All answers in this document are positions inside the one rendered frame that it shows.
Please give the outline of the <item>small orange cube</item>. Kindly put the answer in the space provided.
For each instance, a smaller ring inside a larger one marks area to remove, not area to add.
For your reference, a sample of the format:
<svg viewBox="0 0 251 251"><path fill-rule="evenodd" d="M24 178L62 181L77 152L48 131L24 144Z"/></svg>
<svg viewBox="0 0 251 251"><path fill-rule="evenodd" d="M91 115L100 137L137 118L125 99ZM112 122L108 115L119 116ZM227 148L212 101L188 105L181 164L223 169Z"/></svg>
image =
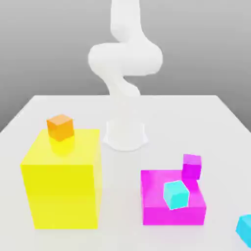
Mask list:
<svg viewBox="0 0 251 251"><path fill-rule="evenodd" d="M63 141L74 135L73 119L66 115L57 115L47 119L49 136L56 141Z"/></svg>

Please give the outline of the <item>small purple cube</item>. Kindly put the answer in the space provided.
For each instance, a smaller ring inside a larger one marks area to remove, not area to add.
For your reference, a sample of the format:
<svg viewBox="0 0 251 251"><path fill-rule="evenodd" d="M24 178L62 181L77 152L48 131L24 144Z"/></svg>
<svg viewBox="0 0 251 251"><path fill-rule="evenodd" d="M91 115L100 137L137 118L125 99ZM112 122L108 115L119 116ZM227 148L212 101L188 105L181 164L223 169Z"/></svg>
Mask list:
<svg viewBox="0 0 251 251"><path fill-rule="evenodd" d="M183 155L182 178L199 180L201 176L201 156Z"/></svg>

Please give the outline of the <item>small turquoise cube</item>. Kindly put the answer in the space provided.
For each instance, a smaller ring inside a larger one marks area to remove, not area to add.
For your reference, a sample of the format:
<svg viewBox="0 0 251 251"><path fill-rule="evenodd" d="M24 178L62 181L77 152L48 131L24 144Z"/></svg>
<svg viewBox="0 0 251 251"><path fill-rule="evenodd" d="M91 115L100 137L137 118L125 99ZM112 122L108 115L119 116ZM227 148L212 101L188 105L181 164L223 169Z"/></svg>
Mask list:
<svg viewBox="0 0 251 251"><path fill-rule="evenodd" d="M170 210L188 206L190 192L181 180L164 183L163 199Z"/></svg>

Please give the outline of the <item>small sky blue cube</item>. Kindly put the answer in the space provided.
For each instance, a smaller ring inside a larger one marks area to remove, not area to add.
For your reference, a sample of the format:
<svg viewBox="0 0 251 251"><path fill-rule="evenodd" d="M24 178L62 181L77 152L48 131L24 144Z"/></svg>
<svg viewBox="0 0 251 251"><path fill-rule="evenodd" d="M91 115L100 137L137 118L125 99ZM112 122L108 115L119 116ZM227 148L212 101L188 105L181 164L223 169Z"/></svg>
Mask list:
<svg viewBox="0 0 251 251"><path fill-rule="evenodd" d="M239 217L236 232L242 241L251 248L251 214Z"/></svg>

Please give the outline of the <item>large yellow box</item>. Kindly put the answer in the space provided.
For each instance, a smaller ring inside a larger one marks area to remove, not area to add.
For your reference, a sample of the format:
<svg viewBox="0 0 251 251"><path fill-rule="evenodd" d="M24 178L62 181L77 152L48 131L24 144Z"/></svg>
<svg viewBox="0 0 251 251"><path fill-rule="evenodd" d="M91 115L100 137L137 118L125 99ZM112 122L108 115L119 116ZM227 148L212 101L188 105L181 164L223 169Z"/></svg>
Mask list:
<svg viewBox="0 0 251 251"><path fill-rule="evenodd" d="M61 142L41 130L21 171L36 229L98 228L102 196L98 129L76 129Z"/></svg>

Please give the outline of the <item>large magenta box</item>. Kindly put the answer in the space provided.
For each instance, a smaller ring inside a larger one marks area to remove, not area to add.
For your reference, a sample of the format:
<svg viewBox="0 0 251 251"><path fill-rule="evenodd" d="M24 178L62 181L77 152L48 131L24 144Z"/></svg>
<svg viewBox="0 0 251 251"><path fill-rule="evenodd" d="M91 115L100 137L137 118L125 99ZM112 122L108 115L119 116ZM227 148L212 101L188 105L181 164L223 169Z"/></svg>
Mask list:
<svg viewBox="0 0 251 251"><path fill-rule="evenodd" d="M142 170L141 207L144 225L203 225L206 203L195 179L182 179L181 170ZM188 206L170 210L163 198L164 183L182 180L190 195Z"/></svg>

